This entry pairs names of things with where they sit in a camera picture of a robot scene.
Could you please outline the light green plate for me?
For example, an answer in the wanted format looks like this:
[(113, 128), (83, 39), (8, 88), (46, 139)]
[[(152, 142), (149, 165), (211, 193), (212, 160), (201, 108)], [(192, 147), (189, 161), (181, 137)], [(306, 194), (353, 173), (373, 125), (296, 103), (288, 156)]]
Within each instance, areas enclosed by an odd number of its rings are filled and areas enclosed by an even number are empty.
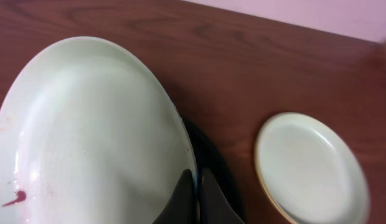
[(367, 223), (364, 172), (324, 123), (301, 113), (276, 114), (260, 128), (256, 148), (271, 196), (297, 223)]
[(131, 52), (72, 37), (0, 109), (0, 223), (152, 223), (197, 165), (169, 95)]

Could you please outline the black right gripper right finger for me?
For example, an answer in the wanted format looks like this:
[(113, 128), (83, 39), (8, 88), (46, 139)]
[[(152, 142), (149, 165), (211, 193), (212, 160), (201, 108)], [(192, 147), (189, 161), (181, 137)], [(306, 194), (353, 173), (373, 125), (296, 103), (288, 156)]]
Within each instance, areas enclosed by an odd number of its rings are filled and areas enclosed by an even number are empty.
[(204, 224), (245, 224), (228, 203), (214, 175), (202, 170), (200, 219)]

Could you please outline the yellow plate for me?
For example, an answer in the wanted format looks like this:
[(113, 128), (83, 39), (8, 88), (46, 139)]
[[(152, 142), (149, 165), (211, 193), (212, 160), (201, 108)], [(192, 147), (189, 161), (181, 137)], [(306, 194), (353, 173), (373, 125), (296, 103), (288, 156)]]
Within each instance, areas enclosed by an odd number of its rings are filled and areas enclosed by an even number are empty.
[(278, 204), (278, 202), (271, 196), (268, 187), (265, 184), (265, 180), (263, 178), (263, 174), (261, 173), (261, 164), (260, 164), (260, 150), (259, 148), (254, 149), (253, 152), (254, 166), (256, 170), (256, 175), (258, 182), (261, 185), (261, 189), (265, 194), (267, 200), (272, 204), (273, 208), (290, 224), (298, 224), (291, 216), (289, 216), (283, 208)]

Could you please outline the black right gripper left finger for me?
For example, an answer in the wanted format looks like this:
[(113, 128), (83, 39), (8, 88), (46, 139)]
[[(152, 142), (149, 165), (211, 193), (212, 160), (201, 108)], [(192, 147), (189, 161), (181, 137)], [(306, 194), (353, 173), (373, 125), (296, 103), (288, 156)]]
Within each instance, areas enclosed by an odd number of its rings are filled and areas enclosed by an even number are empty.
[(194, 224), (196, 221), (196, 197), (192, 172), (182, 172), (164, 210), (153, 224)]

